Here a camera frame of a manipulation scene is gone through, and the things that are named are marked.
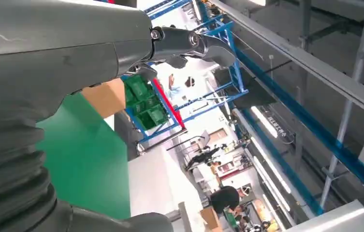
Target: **ceiling light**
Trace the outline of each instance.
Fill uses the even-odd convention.
[[[202,20],[202,16],[200,15],[199,7],[197,6],[197,1],[196,0],[193,0],[192,3],[193,3],[193,9],[195,10],[197,19],[199,21],[201,21]]]
[[[270,161],[270,159],[268,158],[268,156],[266,155],[266,153],[264,152],[264,150],[262,149],[262,147],[260,146],[260,144],[256,141],[256,139],[254,137],[251,137],[250,139],[252,140],[252,142],[256,146],[257,150],[260,152],[260,154],[263,156],[264,160],[267,162],[267,164],[269,165],[270,169],[273,171],[274,175],[280,181],[281,185],[286,190],[286,192],[287,193],[291,193],[290,187],[287,185],[287,183],[283,180],[283,178],[281,177],[281,175],[278,173],[278,170],[273,165],[273,163]]]
[[[284,206],[283,210],[287,210],[290,212],[290,206],[287,203],[287,201],[284,199],[283,195],[281,195],[280,191],[278,190],[278,188],[274,185],[272,179],[270,178],[270,176],[267,174],[266,170],[264,169],[264,167],[262,166],[262,163],[260,163],[259,159],[254,156],[254,164],[258,167],[259,171],[260,171],[260,176],[264,176],[265,177],[265,182],[267,182],[267,187],[271,186],[271,190],[270,192],[272,193],[273,197],[275,197],[275,200],[277,202],[281,202]]]
[[[276,211],[274,210],[274,208],[270,204],[269,199],[267,199],[266,195],[264,195],[264,194],[263,194],[263,198],[264,198],[264,201],[267,204],[267,208],[269,208],[270,213],[273,214],[274,220],[276,220],[276,222],[277,222],[278,226],[280,227],[281,231],[286,231],[286,227],[284,227],[283,222],[281,222],[281,220],[278,217]]]
[[[249,1],[254,2],[255,4],[260,5],[260,6],[266,5],[266,0],[249,0]]]
[[[266,129],[271,133],[271,135],[277,138],[277,130],[270,124],[267,118],[260,112],[256,106],[252,106],[251,110],[259,118],[260,122],[266,127]]]

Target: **green plastic crate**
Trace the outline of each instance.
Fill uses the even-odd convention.
[[[163,111],[163,107],[161,105],[156,105],[148,109],[147,112],[156,125],[160,125],[168,120],[167,114]]]
[[[146,109],[145,101],[137,102],[132,106],[132,111],[133,111],[134,115],[137,115],[137,114],[141,113],[142,111],[145,111],[145,109]]]
[[[138,101],[132,93],[132,90],[129,89],[127,86],[125,86],[125,98],[127,106],[132,106]]]
[[[156,95],[148,98],[145,102],[146,102],[146,108],[152,108],[160,104],[160,101]]]
[[[136,120],[139,121],[139,123],[142,125],[144,130],[152,129],[156,126],[155,122],[150,117],[149,113],[147,111],[142,112],[135,116]]]
[[[150,96],[154,95],[153,89],[143,81],[140,75],[134,75],[124,81],[125,85],[128,86],[135,97],[140,100],[146,100]]]

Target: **black shirt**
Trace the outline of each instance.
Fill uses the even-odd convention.
[[[234,210],[240,202],[239,193],[232,186],[223,186],[210,196],[210,202],[216,213],[223,213],[224,208]]]

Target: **blue metal frame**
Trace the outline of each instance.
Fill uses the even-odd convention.
[[[280,164],[281,169],[283,170],[284,174],[288,177],[294,187],[299,191],[300,195],[303,197],[306,204],[315,212],[316,215],[320,215],[323,213],[323,209],[320,207],[320,204],[316,201],[310,191],[307,189],[305,184],[298,178],[297,174],[293,171],[290,165],[283,159],[280,152],[274,147],[273,143],[270,139],[266,136],[266,134],[261,130],[259,125],[250,115],[247,110],[242,110],[241,113],[245,117],[245,119],[249,122],[249,124],[253,127],[257,135],[260,137],[264,145],[269,149],[270,153]]]
[[[189,3],[190,1],[191,1],[191,0],[177,0],[175,3],[173,3],[172,5],[169,5],[169,6],[168,6],[168,7],[166,7],[165,9],[163,9],[163,10],[161,10],[161,11],[157,12],[157,13],[154,13],[154,14],[152,14],[152,15],[149,15],[149,18],[150,18],[151,20],[153,20],[153,19],[155,19],[155,18],[157,18],[157,17],[160,17],[160,16],[162,16],[162,15],[164,15],[164,14],[166,14],[166,13],[168,13],[168,12],[170,12],[170,11],[172,11],[172,10],[174,10],[174,9],[178,8],[178,7],[181,7],[181,6],[183,6],[183,5],[187,4],[187,3]]]
[[[157,17],[160,17],[160,16],[166,14],[167,12],[170,12],[170,11],[180,7],[180,6],[183,6],[183,5],[187,4],[187,3],[189,3],[190,1],[191,0],[175,0],[172,4],[170,4],[170,5],[166,6],[166,7],[163,7],[162,10],[160,10],[159,12],[153,13],[149,17],[150,17],[150,19],[155,19]],[[146,13],[152,12],[155,9],[158,9],[158,8],[160,8],[162,6],[165,6],[166,4],[168,4],[170,2],[172,2],[172,1],[170,1],[170,0],[163,1],[163,2],[161,2],[161,3],[159,3],[159,4],[155,5],[155,6],[152,6],[152,7],[148,8],[148,9],[146,9],[145,12]],[[216,17],[213,17],[213,18],[209,19],[209,17],[207,16],[207,10],[205,8],[205,5],[201,1],[198,1],[197,3],[198,3],[198,7],[199,7],[199,12],[201,14],[201,17],[202,17],[204,23],[202,23],[201,25],[196,27],[194,30],[198,30],[200,28],[207,27],[209,24],[211,24],[213,22],[216,22],[219,25],[219,27],[214,29],[213,31],[209,31],[207,34],[208,35],[213,35],[213,36],[219,36],[221,38],[224,38],[225,42],[227,42],[233,49],[234,48],[234,42],[233,42],[233,37],[231,36],[231,32],[230,32],[230,28],[233,25],[233,22],[230,22],[230,23],[227,23],[227,24],[224,24],[224,23],[220,22],[219,20],[221,20],[223,18],[223,15],[218,15]],[[238,93],[236,95],[233,95],[233,96],[227,96],[225,100],[220,101],[217,104],[211,105],[210,107],[204,108],[203,110],[199,111],[198,113],[195,113],[194,115],[191,115],[186,119],[183,119],[183,122],[193,120],[196,117],[198,117],[198,116],[200,116],[200,115],[202,115],[202,114],[204,114],[206,112],[209,112],[209,111],[211,111],[211,110],[213,110],[213,109],[215,109],[217,107],[220,107],[220,106],[224,105],[227,102],[233,101],[233,100],[235,100],[235,99],[237,99],[237,98],[239,98],[239,97],[241,97],[241,96],[248,93],[248,90],[243,88],[241,75],[240,75],[240,70],[239,70],[239,66],[238,66],[238,61],[235,62],[235,64],[233,66],[231,66],[229,68],[229,70],[231,70],[230,71],[231,78],[232,78],[231,82],[226,83],[226,84],[224,84],[222,86],[219,86],[214,92],[206,93],[206,94],[204,94],[203,96],[201,96],[199,98],[193,99],[193,100],[181,105],[180,107],[177,107],[175,110],[178,111],[178,110],[180,110],[180,109],[182,109],[184,107],[187,107],[187,106],[189,106],[189,105],[191,105],[191,104],[193,104],[194,102],[197,102],[197,101],[210,100],[210,99],[206,99],[206,97],[214,94],[215,92],[218,92],[218,91],[223,90],[223,89],[225,89],[227,87],[230,87],[230,86],[234,86],[238,90]],[[176,121],[176,118],[172,114],[171,109],[167,106],[167,104],[165,103],[165,100],[160,95],[159,90],[156,88],[155,85],[152,85],[152,86],[153,86],[153,89],[155,90],[157,96],[159,97],[161,103],[165,107],[167,113],[171,116],[171,119],[173,120],[174,123],[171,126],[168,126],[166,128],[163,128],[163,129],[162,129],[163,125],[161,125],[151,135],[147,135],[146,131],[143,130],[142,126],[138,123],[137,120],[135,120],[135,117],[132,115],[132,110],[127,109],[126,112],[128,113],[129,117],[134,122],[135,126],[142,131],[142,134],[144,136],[144,138],[139,141],[140,143],[145,142],[145,141],[147,141],[147,140],[149,140],[151,138],[154,138],[155,136],[157,136],[159,134],[162,134],[164,132],[167,132],[167,131],[179,126],[179,123]]]
[[[239,49],[235,49],[238,59],[277,96],[286,107],[364,184],[364,164],[341,142],[319,123],[305,108],[284,91],[268,74],[257,66]]]
[[[215,92],[220,91],[220,90],[222,90],[222,89],[224,89],[224,88],[227,88],[227,87],[229,87],[229,86],[231,86],[231,85],[232,85],[232,83],[227,83],[227,84],[225,84],[225,85],[223,85],[223,86],[220,86],[220,87],[218,87],[218,88],[215,90]],[[182,106],[180,106],[180,107],[177,107],[175,110],[176,110],[176,111],[177,111],[177,110],[180,110],[180,109],[182,109],[182,108],[184,108],[184,107],[186,107],[186,106],[188,106],[188,105],[191,105],[191,104],[192,104],[192,103],[194,103],[194,102],[200,101],[200,100],[206,100],[206,97],[207,97],[207,96],[210,96],[210,95],[214,94],[215,92],[207,93],[207,94],[203,95],[202,97],[199,97],[199,98],[196,98],[196,99],[194,99],[194,100],[192,100],[192,101],[189,101],[189,102],[187,102],[186,104],[184,104],[184,105],[182,105]],[[204,113],[206,113],[206,112],[209,112],[209,111],[211,111],[211,110],[213,110],[213,109],[215,109],[215,108],[217,108],[217,107],[220,107],[220,106],[224,105],[226,102],[230,102],[230,101],[233,101],[233,100],[235,100],[235,99],[237,99],[237,98],[240,98],[241,96],[243,96],[243,95],[245,95],[245,94],[247,94],[247,93],[248,93],[248,90],[245,90],[244,92],[242,92],[242,93],[238,93],[238,94],[236,94],[236,95],[234,95],[234,96],[228,96],[228,97],[226,97],[226,99],[225,99],[224,101],[221,101],[221,102],[219,102],[219,103],[217,103],[217,104],[214,104],[214,105],[212,105],[212,106],[210,106],[210,107],[208,107],[208,108],[206,108],[206,109],[204,109],[204,110],[202,110],[202,111],[200,111],[200,112],[198,112],[198,113],[195,113],[194,115],[191,115],[191,116],[189,116],[189,117],[187,117],[187,118],[183,119],[183,122],[191,121],[191,120],[195,119],[196,117],[198,117],[198,116],[200,116],[200,115],[202,115],[202,114],[204,114]],[[158,94],[159,98],[160,98],[160,99],[161,99],[161,101],[162,101],[163,99],[162,99],[162,97],[160,96],[160,94],[159,94],[158,92],[157,92],[157,94]],[[158,128],[155,132],[153,132],[153,133],[152,133],[151,135],[149,135],[149,136],[147,136],[146,134],[144,134],[144,138],[143,138],[142,140],[140,140],[139,142],[140,142],[140,143],[142,143],[142,142],[145,142],[145,141],[147,141],[147,140],[150,140],[150,139],[154,138],[155,136],[157,136],[157,135],[159,135],[159,134],[162,134],[162,133],[165,133],[165,132],[167,132],[167,131],[170,131],[171,129],[173,129],[173,128],[177,127],[177,126],[179,126],[179,124],[178,124],[178,122],[174,119],[174,123],[173,123],[173,125],[168,126],[168,127],[164,128],[164,129],[162,129],[162,130],[159,130],[159,129],[160,129],[160,127],[159,127],[159,128]]]
[[[192,0],[197,2],[197,7],[199,8],[199,14],[202,17],[202,22],[209,21],[209,15],[207,15],[207,9],[202,1]]]
[[[218,20],[218,19],[223,18],[223,16],[224,16],[224,15],[222,15],[222,14],[221,14],[221,15],[218,15],[218,16],[216,16],[216,17],[213,17],[213,18],[211,18],[211,19],[209,19],[209,20],[205,21],[204,23],[202,23],[202,24],[198,25],[197,27],[195,27],[192,31],[197,31],[197,30],[199,30],[199,29],[201,29],[201,28],[207,27],[209,24],[213,23],[214,21],[216,21],[216,20]]]
[[[219,25],[219,27],[215,28],[214,30],[208,31],[205,34],[210,35],[210,36],[219,37],[224,42],[226,42],[232,48],[233,51],[235,51],[233,34],[230,31],[230,28],[232,27],[233,22],[229,22],[229,23],[225,24],[225,23],[219,21],[220,19],[222,19],[222,17],[223,17],[222,15],[219,15],[218,17],[212,18],[201,25],[208,25],[210,23],[216,22],[216,24]],[[239,64],[238,60],[236,60],[234,62],[234,64],[229,67],[229,73],[230,73],[230,77],[232,79],[233,85],[237,89],[237,91],[238,92],[245,91],[244,86],[243,86],[243,81],[242,81],[242,75],[240,73],[240,64]]]
[[[152,11],[154,11],[154,10],[156,10],[156,9],[158,9],[158,8],[164,6],[164,5],[166,5],[166,4],[168,4],[168,3],[172,2],[172,1],[175,1],[175,0],[165,0],[165,1],[161,2],[161,3],[158,3],[158,4],[154,5],[154,6],[151,6],[151,7],[147,8],[146,10],[144,10],[144,12],[146,14],[148,14],[148,13],[150,13],[150,12],[152,12]]]

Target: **white panel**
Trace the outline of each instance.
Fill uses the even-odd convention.
[[[164,147],[131,160],[128,167],[132,216],[149,212],[168,214],[179,210],[178,204],[184,202],[192,231],[204,232],[199,194]]]
[[[352,232],[364,231],[364,207],[355,200],[342,207],[315,217],[288,232]]]

